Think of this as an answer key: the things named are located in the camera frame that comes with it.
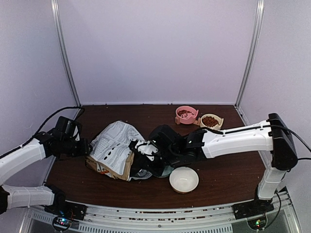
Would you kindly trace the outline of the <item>dog food bag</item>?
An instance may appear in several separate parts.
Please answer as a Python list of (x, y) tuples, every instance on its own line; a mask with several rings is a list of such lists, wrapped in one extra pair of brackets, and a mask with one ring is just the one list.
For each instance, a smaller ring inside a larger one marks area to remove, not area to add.
[(90, 143), (93, 150), (86, 157), (86, 167), (99, 174), (124, 181), (146, 180), (152, 177), (151, 172), (139, 169), (134, 174), (134, 153), (129, 149), (133, 140), (144, 141), (143, 136), (132, 125), (115, 121), (103, 129)]

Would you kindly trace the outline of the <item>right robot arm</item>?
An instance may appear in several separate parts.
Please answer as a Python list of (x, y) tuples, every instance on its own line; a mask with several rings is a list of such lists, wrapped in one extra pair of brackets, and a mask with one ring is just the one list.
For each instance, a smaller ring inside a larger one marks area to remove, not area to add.
[(280, 116), (272, 113), (257, 124), (219, 131), (202, 127), (186, 136), (168, 125), (160, 125), (147, 141), (131, 140), (129, 149), (134, 153), (133, 165), (137, 169), (158, 177), (170, 167), (240, 152), (269, 151), (271, 163), (256, 188), (255, 199), (249, 203), (249, 210), (257, 215), (268, 206), (285, 173), (298, 163), (292, 135)]

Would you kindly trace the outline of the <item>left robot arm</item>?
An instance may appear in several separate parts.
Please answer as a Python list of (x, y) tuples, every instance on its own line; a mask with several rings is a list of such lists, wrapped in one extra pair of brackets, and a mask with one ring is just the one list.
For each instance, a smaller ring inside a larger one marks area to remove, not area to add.
[(66, 117), (59, 117), (56, 126), (48, 132), (38, 132), (21, 145), (0, 157), (0, 212), (30, 206), (46, 206), (59, 216), (69, 213), (65, 193), (53, 186), (16, 187), (5, 182), (29, 165), (50, 156), (88, 156), (92, 146), (81, 138), (82, 125)]

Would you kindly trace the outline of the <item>pink pet bowl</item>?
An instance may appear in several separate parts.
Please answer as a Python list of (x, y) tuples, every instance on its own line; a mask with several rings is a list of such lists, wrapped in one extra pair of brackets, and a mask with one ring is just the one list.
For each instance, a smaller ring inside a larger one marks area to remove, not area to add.
[(191, 106), (180, 106), (175, 110), (175, 123), (176, 124), (193, 124), (197, 120), (199, 110)]

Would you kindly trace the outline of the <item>cream pet bowl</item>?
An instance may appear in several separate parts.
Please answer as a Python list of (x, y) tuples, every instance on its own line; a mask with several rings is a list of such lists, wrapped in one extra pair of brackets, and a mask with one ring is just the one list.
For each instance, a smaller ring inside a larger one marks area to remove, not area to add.
[(212, 130), (220, 130), (223, 122), (224, 119), (217, 115), (205, 114), (200, 118), (200, 127), (207, 127)]

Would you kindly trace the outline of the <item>teal ceramic bowl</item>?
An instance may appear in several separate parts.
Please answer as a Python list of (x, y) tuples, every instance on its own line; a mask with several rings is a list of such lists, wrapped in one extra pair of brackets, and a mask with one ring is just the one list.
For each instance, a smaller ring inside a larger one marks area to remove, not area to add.
[(163, 170), (157, 172), (153, 176), (155, 176), (156, 178), (166, 178), (166, 177), (170, 176), (170, 174), (173, 172), (173, 170), (174, 170), (174, 167), (165, 166)]

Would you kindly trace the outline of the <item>white ceramic bowl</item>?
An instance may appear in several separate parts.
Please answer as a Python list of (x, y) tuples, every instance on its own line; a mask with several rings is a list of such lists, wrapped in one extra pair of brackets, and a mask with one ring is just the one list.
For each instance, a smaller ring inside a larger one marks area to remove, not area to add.
[(179, 194), (192, 192), (199, 184), (199, 176), (189, 167), (176, 168), (169, 177), (172, 189)]

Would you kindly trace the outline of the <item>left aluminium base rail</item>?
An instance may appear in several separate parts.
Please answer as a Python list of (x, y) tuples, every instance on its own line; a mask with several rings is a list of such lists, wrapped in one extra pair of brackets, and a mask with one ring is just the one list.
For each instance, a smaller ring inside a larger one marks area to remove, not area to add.
[(50, 174), (50, 172), (51, 172), (51, 169), (52, 169), (52, 167), (53, 167), (53, 165), (54, 165), (54, 163), (55, 163), (55, 160), (56, 160), (55, 157), (53, 157), (53, 158), (51, 159), (43, 183), (46, 183), (46, 182), (47, 182), (47, 179), (48, 179), (49, 174)]

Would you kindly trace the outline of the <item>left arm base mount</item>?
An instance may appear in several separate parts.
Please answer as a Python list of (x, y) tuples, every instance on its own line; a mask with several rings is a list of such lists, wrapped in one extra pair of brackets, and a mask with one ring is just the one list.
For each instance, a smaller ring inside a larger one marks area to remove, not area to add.
[(55, 215), (52, 220), (52, 227), (57, 232), (63, 233), (71, 227), (72, 223), (84, 220), (86, 205), (66, 201), (65, 192), (54, 185), (47, 185), (46, 187), (52, 191), (54, 199), (52, 205), (44, 206), (44, 210)]

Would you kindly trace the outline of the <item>front aluminium frame rail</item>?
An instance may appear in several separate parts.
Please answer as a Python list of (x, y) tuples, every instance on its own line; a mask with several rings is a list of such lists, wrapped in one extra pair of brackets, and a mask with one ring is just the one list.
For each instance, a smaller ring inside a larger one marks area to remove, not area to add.
[(273, 197), (274, 210), (237, 219), (232, 204), (175, 209), (86, 206), (82, 220), (67, 233), (299, 233), (301, 227), (287, 190)]

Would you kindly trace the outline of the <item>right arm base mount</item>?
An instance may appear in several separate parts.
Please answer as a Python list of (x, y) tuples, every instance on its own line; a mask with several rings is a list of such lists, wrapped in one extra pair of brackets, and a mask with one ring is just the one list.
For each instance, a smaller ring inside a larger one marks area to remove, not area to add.
[(274, 210), (272, 200), (260, 200), (255, 195), (253, 200), (234, 204), (235, 219), (246, 219), (248, 227), (254, 231), (264, 230), (268, 226), (267, 213)]

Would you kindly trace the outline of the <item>left aluminium corner post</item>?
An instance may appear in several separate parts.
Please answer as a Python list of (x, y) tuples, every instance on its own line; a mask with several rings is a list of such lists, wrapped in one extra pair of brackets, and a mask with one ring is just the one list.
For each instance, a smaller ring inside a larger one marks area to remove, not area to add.
[(60, 53), (61, 53), (61, 58), (62, 58), (64, 70), (65, 70), (65, 75), (68, 80), (69, 88), (74, 98), (75, 104), (77, 106), (81, 106), (81, 102), (78, 96), (77, 88), (73, 80), (73, 75), (72, 75), (72, 71), (71, 71), (70, 64), (69, 64), (69, 57), (68, 57), (64, 33), (62, 29), (58, 0), (51, 0), (51, 7), (52, 7), (52, 15), (54, 19), (54, 24), (55, 24), (56, 32), (58, 36), (58, 43), (60, 47)]

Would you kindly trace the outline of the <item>aluminium corner post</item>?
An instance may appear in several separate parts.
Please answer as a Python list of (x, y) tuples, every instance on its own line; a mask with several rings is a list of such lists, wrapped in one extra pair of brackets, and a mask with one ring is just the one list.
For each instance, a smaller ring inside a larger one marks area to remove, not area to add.
[(58, 43), (60, 47), (60, 53), (61, 53), (61, 58), (62, 58), (64, 70), (65, 70), (65, 75), (68, 80), (69, 88), (74, 98), (75, 104), (77, 106), (81, 106), (81, 102), (78, 96), (77, 88), (73, 80), (73, 75), (72, 75), (72, 71), (71, 71), (70, 64), (69, 64), (69, 57), (68, 57), (64, 33), (62, 29), (58, 0), (51, 0), (51, 7), (52, 7), (52, 15), (54, 19), (54, 24), (55, 24), (56, 32), (58, 36)]
[(245, 69), (243, 72), (242, 83), (240, 85), (240, 90), (239, 90), (236, 103), (235, 103), (236, 108), (240, 108), (241, 106), (242, 99), (243, 99), (243, 96), (244, 96), (244, 93), (247, 87), (247, 83), (248, 83), (248, 80), (251, 74), (252, 66), (254, 63), (255, 55), (256, 55), (256, 49), (258, 46), (260, 33), (262, 29), (263, 17), (264, 17), (264, 0), (258, 0), (250, 48), (249, 48), (249, 52), (248, 52), (248, 56), (246, 60)]

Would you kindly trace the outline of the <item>right aluminium corner post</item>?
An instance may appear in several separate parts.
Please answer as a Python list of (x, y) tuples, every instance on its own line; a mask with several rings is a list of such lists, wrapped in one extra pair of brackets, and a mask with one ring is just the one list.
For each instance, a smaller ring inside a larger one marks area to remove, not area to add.
[(240, 90), (239, 90), (236, 103), (235, 103), (236, 108), (240, 108), (241, 106), (242, 99), (243, 99), (243, 96), (244, 96), (244, 93), (247, 87), (247, 83), (248, 83), (248, 80), (251, 74), (252, 66), (254, 63), (255, 55), (256, 55), (256, 49), (258, 46), (260, 33), (262, 29), (263, 17), (264, 17), (264, 0), (258, 0), (250, 48), (249, 48), (249, 52), (248, 52), (248, 56), (246, 60), (245, 69), (243, 72), (242, 83), (240, 85)]

